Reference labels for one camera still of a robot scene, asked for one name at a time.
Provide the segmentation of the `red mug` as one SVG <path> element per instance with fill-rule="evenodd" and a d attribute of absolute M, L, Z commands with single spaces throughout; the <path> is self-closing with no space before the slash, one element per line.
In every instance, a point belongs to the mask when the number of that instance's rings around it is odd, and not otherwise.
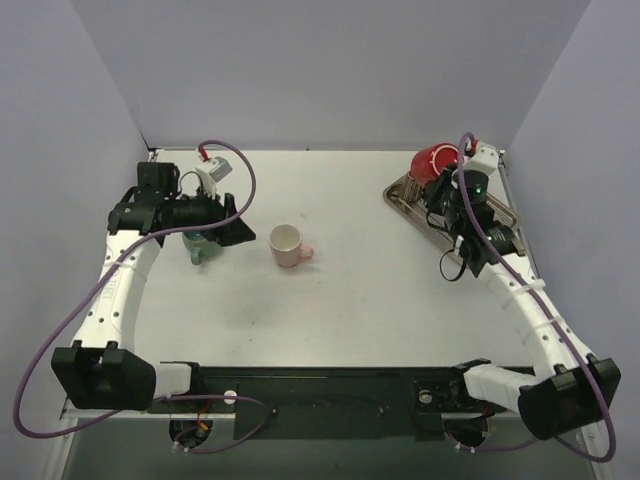
<path fill-rule="evenodd" d="M 440 143 L 417 152 L 410 165 L 409 175 L 420 186 L 435 181 L 443 170 L 457 162 L 458 148 Z"/>

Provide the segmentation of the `green ceramic mug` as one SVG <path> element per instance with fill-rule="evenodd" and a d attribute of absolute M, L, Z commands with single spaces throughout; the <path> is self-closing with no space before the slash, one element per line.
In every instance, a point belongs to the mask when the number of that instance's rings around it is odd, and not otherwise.
<path fill-rule="evenodd" d="M 194 266 L 200 266 L 222 252 L 222 247 L 218 243 L 207 240 L 199 232 L 184 232 L 182 242 Z"/>

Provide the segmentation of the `pink ceramic mug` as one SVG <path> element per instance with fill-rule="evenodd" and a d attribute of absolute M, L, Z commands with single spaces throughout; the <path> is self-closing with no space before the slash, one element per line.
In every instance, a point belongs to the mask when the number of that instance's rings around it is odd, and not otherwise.
<path fill-rule="evenodd" d="M 300 231 L 289 224 L 274 227 L 268 243 L 274 261 L 283 268 L 292 268 L 311 260 L 315 253 L 312 247 L 303 243 Z"/>

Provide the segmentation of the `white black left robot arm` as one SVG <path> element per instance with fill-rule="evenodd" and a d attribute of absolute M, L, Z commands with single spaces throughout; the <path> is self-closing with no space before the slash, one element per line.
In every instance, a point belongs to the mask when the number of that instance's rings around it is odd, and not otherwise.
<path fill-rule="evenodd" d="M 195 168 L 195 194 L 182 193 L 173 163 L 137 167 L 137 183 L 109 213 L 104 282 L 91 298 L 84 321 L 68 347 L 55 349 L 51 367 L 78 409 L 148 410 L 169 397 L 181 410 L 200 408 L 206 397 L 197 365 L 187 361 L 151 364 L 135 354 L 135 325 L 151 268 L 168 231 L 195 233 L 229 247 L 253 241 L 255 233 L 237 218 L 232 194 L 217 184 L 231 171 L 215 157 Z"/>

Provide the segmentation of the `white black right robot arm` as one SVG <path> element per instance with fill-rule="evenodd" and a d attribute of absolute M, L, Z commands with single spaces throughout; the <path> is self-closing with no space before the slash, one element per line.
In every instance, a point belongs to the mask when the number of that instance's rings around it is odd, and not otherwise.
<path fill-rule="evenodd" d="M 468 409 L 479 400 L 519 413 L 529 432 L 547 440 L 609 417 L 621 373 L 598 359 L 552 305 L 543 280 L 519 249 L 514 231 L 495 218 L 486 174 L 447 166 L 429 183 L 424 204 L 443 219 L 451 253 L 494 293 L 532 362 L 530 375 L 477 360 L 447 383 L 449 402 Z"/>

